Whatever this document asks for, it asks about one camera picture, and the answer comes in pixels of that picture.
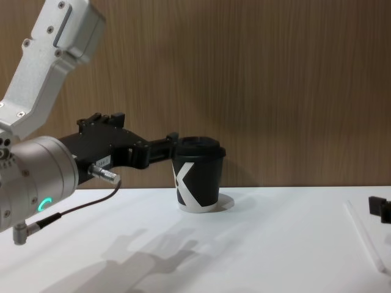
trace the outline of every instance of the wood panel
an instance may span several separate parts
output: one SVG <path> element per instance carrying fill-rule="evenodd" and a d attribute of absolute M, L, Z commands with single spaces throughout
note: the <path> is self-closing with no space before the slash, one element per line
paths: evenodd
<path fill-rule="evenodd" d="M 121 111 L 147 139 L 220 140 L 223 186 L 391 184 L 390 1 L 93 2 L 104 40 L 35 136 Z M 42 4 L 0 0 L 0 93 Z M 120 172 L 126 187 L 173 186 L 169 162 Z"/>

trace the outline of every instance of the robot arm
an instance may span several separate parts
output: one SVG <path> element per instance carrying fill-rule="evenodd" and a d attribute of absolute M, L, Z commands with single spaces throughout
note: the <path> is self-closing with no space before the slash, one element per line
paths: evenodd
<path fill-rule="evenodd" d="M 67 74 L 90 60 L 103 29 L 88 0 L 46 0 L 0 104 L 4 141 L 24 139 L 46 122 Z"/>
<path fill-rule="evenodd" d="M 0 102 L 0 232 L 13 227 L 18 245 L 60 214 L 41 226 L 25 220 L 69 197 L 79 184 L 93 177 L 117 184 L 111 168 L 147 168 L 173 154 L 177 134 L 148 142 L 123 128 L 124 114 L 79 120 L 78 133 L 60 140 L 38 137 L 12 145 L 14 137 L 23 139 L 45 123 L 67 74 L 90 60 L 103 28 L 88 0 L 46 0 L 32 38 L 22 44 L 23 57 Z"/>

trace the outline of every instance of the cable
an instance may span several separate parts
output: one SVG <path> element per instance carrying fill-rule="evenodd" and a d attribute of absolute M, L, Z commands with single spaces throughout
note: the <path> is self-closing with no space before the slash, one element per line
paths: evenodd
<path fill-rule="evenodd" d="M 66 215 L 66 214 L 69 214 L 70 212 L 77 211 L 78 209 L 86 208 L 86 207 L 91 206 L 93 204 L 101 203 L 102 201 L 108 200 L 109 198 L 113 197 L 118 192 L 118 190 L 121 188 L 121 184 L 122 184 L 122 182 L 120 180 L 117 183 L 117 186 L 115 187 L 115 189 L 107 197 L 103 197 L 99 200 L 91 201 L 90 203 L 85 203 L 85 204 L 82 204 L 82 205 L 77 206 L 75 208 L 71 208 L 65 212 L 61 212 L 61 215 Z"/>
<path fill-rule="evenodd" d="M 65 212 L 57 212 L 53 215 L 50 215 L 49 217 L 46 217 L 42 220 L 39 220 L 39 221 L 36 221 L 34 224 L 37 224 L 39 226 L 39 230 L 41 230 L 42 228 L 48 226 L 49 224 L 52 224 L 53 222 L 55 222 L 56 220 L 58 220 L 59 218 L 61 218 L 63 215 L 66 215 L 66 214 L 69 214 L 71 212 L 75 212 L 77 211 L 78 209 L 82 209 L 82 208 L 86 208 L 88 206 L 91 206 L 93 204 L 97 204 L 97 203 L 101 203 L 102 201 L 105 201 L 105 200 L 108 200 L 109 198 L 112 198 L 117 192 L 118 190 L 121 188 L 121 180 L 117 183 L 117 186 L 115 187 L 115 189 L 107 196 L 107 197 L 103 197 L 99 200 L 94 200 L 94 201 L 91 201 L 90 203 L 85 203 L 85 204 L 82 204 L 80 206 L 76 206 L 74 208 L 71 208 Z"/>

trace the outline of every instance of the white table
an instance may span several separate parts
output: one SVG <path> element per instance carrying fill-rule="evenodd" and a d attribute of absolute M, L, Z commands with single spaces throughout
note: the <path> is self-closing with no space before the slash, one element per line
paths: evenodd
<path fill-rule="evenodd" d="M 79 190 L 31 218 L 100 198 Z M 226 210 L 188 214 L 174 189 L 121 190 L 14 246 L 0 234 L 2 293 L 391 292 L 343 205 L 350 199 L 386 267 L 391 225 L 368 197 L 391 187 L 221 189 Z"/>

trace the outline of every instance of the cup lid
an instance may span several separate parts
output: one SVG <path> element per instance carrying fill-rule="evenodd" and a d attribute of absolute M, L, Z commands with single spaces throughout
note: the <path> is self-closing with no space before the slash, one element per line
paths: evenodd
<path fill-rule="evenodd" d="M 186 162 L 212 161 L 225 156 L 225 148 L 217 140 L 205 136 L 183 137 L 178 140 L 174 159 Z"/>

